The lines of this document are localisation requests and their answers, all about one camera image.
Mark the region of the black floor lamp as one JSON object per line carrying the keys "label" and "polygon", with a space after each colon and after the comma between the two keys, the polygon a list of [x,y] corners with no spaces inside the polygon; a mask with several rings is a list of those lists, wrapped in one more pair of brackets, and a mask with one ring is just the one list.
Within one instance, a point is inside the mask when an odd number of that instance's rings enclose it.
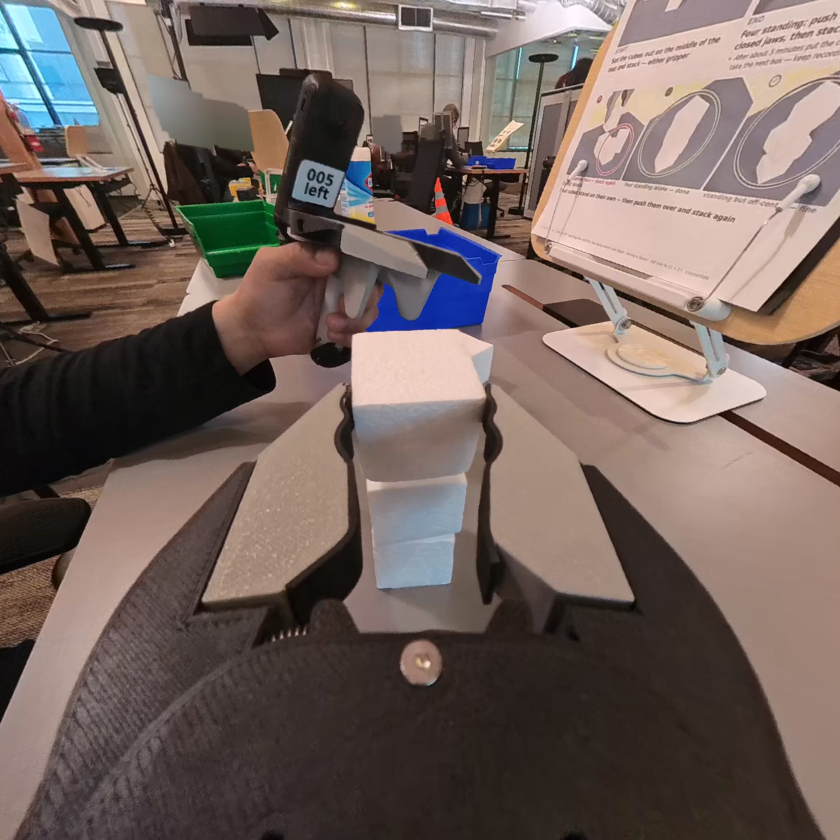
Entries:
{"label": "black floor lamp", "polygon": [[529,61],[539,69],[539,73],[532,109],[531,131],[527,152],[528,177],[527,184],[525,185],[527,190],[523,194],[523,216],[528,221],[532,221],[533,215],[536,212],[536,201],[538,200],[539,192],[540,164],[538,162],[538,152],[539,132],[541,130],[541,120],[543,119],[543,77],[545,76],[546,66],[556,62],[558,58],[559,56],[553,52],[539,52],[529,57]]}

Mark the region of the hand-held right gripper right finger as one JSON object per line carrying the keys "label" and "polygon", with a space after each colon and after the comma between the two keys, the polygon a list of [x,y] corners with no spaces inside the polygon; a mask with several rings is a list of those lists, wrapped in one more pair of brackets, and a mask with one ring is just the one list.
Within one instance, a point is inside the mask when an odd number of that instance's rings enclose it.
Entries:
{"label": "hand-held right gripper right finger", "polygon": [[478,586],[546,604],[634,604],[578,457],[497,385],[486,386]]}

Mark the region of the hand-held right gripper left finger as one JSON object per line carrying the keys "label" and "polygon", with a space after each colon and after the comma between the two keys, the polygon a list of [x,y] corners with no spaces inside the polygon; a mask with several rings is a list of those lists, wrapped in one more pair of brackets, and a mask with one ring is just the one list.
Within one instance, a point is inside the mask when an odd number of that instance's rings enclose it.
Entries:
{"label": "hand-held right gripper left finger", "polygon": [[334,387],[258,456],[204,607],[343,600],[363,568],[350,388]]}

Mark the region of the printed instruction sheet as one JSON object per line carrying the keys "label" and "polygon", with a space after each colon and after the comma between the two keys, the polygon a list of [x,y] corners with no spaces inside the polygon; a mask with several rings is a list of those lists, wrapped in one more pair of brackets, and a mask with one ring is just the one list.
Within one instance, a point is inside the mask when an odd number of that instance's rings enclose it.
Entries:
{"label": "printed instruction sheet", "polygon": [[532,233],[777,305],[838,242],[838,2],[627,2],[604,54]]}

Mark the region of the person's left forearm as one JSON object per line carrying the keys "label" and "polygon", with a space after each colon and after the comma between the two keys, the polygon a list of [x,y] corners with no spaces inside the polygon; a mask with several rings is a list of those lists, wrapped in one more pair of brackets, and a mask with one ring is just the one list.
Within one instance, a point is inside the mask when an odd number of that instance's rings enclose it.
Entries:
{"label": "person's left forearm", "polygon": [[209,303],[135,335],[2,369],[1,495],[189,431],[276,384],[267,360],[236,371]]}

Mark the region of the wooden top desk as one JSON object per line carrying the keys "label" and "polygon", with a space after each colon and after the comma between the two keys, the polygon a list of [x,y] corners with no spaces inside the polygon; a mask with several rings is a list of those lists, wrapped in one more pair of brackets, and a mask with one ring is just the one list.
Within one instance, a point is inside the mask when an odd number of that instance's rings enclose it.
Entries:
{"label": "wooden top desk", "polygon": [[[110,184],[117,186],[129,184],[132,173],[132,167],[71,167],[66,165],[40,169],[25,168],[15,173],[17,182],[23,188],[35,194],[50,193],[54,198],[51,202],[36,202],[35,208],[46,212],[52,224],[66,223],[61,229],[62,232],[65,233],[67,230],[71,232],[69,240],[63,238],[50,240],[50,243],[59,249],[59,267],[64,271],[77,274],[81,273],[83,268],[66,262],[61,253],[63,250],[76,255],[83,254],[94,272],[122,271],[133,268],[132,264],[123,262],[108,265],[103,255],[104,249],[133,246],[133,243],[127,239],[108,194]],[[105,224],[110,226],[114,233],[115,243],[97,245],[91,239],[87,227],[82,223],[81,216],[69,198],[70,189],[79,186],[85,186],[91,192]]]}

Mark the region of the black light stand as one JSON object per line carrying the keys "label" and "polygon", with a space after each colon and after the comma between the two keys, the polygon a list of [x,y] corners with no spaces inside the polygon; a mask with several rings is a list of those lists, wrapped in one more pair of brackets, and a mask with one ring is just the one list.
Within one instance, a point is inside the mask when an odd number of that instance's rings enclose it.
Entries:
{"label": "black light stand", "polygon": [[169,224],[159,228],[161,235],[169,239],[185,237],[187,231],[176,220],[174,207],[168,197],[167,188],[157,164],[158,157],[161,154],[158,151],[152,150],[152,143],[149,142],[149,138],[144,130],[144,123],[135,106],[130,85],[127,83],[123,74],[122,64],[120,62],[123,62],[127,70],[131,69],[124,49],[122,47],[117,49],[117,45],[121,44],[120,35],[124,30],[123,23],[110,17],[85,15],[73,17],[72,23],[83,31],[95,34],[101,42],[101,46],[106,55],[106,61],[103,65],[95,69],[95,73],[102,89],[120,100],[128,115],[129,125],[133,131],[133,137],[138,146],[141,159],[145,165],[147,174],[151,177],[151,193],[161,201],[163,209],[169,218]]}

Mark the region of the green plastic bin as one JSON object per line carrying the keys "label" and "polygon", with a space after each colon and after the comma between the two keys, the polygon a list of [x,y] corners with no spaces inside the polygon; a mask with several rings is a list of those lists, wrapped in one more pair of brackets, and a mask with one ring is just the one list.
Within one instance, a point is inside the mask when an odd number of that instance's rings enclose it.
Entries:
{"label": "green plastic bin", "polygon": [[262,199],[175,208],[216,278],[243,276],[257,251],[282,244],[275,206]]}

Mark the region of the cleaning wipes container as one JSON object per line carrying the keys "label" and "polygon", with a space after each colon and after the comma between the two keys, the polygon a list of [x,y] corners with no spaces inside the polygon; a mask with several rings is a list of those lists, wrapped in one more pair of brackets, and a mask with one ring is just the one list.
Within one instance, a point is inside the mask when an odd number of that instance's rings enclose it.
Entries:
{"label": "cleaning wipes container", "polygon": [[375,226],[371,149],[366,145],[353,150],[336,208],[345,218]]}

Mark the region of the person's left hand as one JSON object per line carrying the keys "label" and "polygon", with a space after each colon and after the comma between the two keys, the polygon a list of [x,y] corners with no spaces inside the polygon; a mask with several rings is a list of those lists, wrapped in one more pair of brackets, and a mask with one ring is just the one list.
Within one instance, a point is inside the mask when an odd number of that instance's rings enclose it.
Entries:
{"label": "person's left hand", "polygon": [[238,289],[212,307],[224,355],[239,375],[271,359],[310,353],[340,260],[335,248],[301,243],[255,254]]}

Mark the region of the white-based document stand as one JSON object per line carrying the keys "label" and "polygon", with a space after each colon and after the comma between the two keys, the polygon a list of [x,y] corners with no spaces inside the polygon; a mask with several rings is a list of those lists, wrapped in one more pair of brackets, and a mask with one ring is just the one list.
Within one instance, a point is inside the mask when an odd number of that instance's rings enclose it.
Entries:
{"label": "white-based document stand", "polygon": [[[600,69],[614,30],[591,72]],[[588,77],[575,111],[580,101],[588,99],[592,85]],[[557,158],[568,148],[571,130],[580,120],[575,111],[543,193],[555,184]],[[534,221],[544,205],[542,194]],[[605,321],[594,325],[547,333],[543,343],[668,422],[693,424],[764,399],[761,384],[730,368],[726,338],[746,344],[789,344],[838,325],[838,242],[800,282],[788,286],[777,305],[760,311],[685,297],[648,277],[629,275],[588,255],[547,244],[533,233],[532,242],[539,256],[582,275],[606,314]]]}

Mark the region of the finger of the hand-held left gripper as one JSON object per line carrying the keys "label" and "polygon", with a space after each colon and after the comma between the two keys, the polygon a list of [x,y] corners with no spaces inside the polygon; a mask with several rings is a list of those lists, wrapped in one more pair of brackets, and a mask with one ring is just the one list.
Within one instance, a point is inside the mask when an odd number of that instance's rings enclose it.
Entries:
{"label": "finger of the hand-held left gripper", "polygon": [[419,279],[387,269],[387,284],[394,291],[397,309],[408,321],[414,321],[421,315],[437,279],[442,275],[471,284],[480,283],[480,274],[462,255],[447,248],[417,243],[416,248],[420,256],[424,258],[428,268],[434,271],[433,280]]}
{"label": "finger of the hand-held left gripper", "polygon": [[371,227],[344,225],[339,242],[342,254],[339,278],[343,279],[350,274],[351,269],[345,268],[344,260],[353,257],[410,277],[433,280],[434,271],[428,268],[417,246],[418,243],[411,239],[383,233]]}

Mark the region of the black office chair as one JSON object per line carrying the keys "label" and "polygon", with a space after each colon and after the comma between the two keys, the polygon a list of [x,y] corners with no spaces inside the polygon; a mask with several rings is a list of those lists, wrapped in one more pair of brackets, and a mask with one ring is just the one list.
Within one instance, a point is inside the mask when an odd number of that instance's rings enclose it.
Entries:
{"label": "black office chair", "polygon": [[411,152],[392,154],[396,200],[427,213],[444,157],[445,135],[428,123]]}

